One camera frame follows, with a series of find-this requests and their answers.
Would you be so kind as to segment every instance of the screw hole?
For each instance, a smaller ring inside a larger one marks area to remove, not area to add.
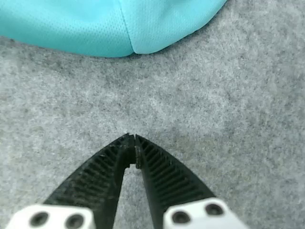
[[[205,210],[211,216],[219,216],[224,213],[223,209],[217,204],[210,204],[205,207]]]
[[[177,211],[173,214],[173,221],[174,223],[187,223],[189,222],[191,219],[188,216],[188,214],[186,214],[183,211]]]
[[[68,229],[78,229],[84,223],[84,217],[79,214],[70,216],[66,221],[66,227]]]
[[[47,212],[39,212],[35,214],[31,220],[30,225],[33,227],[39,227],[45,224],[48,220],[49,214]]]

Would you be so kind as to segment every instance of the gray carpet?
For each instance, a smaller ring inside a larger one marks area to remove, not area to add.
[[[121,59],[0,38],[0,228],[127,132],[183,161],[251,228],[304,227],[304,12],[304,0],[229,0],[193,35]],[[153,228],[134,167],[114,228]]]

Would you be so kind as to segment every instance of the turquoise towel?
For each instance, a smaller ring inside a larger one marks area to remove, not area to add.
[[[0,35],[79,54],[157,52],[203,27],[226,0],[0,0]]]

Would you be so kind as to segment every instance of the ribbed gripper pad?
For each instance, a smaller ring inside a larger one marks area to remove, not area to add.
[[[113,222],[107,216],[115,215],[125,168],[135,163],[133,146],[132,135],[110,143],[73,172],[44,203],[90,208],[96,222],[102,218],[103,228],[111,228]]]
[[[136,136],[136,145],[156,229],[162,228],[168,207],[215,197],[193,172],[161,147],[140,136]]]

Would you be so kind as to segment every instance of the teal mesh cloth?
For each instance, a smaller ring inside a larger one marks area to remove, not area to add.
[[[203,27],[226,0],[0,0],[0,35],[93,56],[152,53]]]

